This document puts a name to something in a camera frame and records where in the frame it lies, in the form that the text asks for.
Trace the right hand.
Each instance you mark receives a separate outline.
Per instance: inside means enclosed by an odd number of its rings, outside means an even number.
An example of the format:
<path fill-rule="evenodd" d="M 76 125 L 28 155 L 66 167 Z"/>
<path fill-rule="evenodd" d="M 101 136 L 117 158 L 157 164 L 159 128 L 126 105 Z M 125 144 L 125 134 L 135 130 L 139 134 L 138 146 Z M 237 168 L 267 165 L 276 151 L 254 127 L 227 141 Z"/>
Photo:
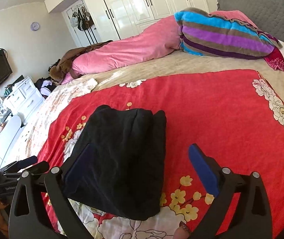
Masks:
<path fill-rule="evenodd" d="M 173 235 L 173 239 L 188 239 L 191 232 L 188 226 L 184 222 L 179 223 L 179 227 L 176 229 Z"/>

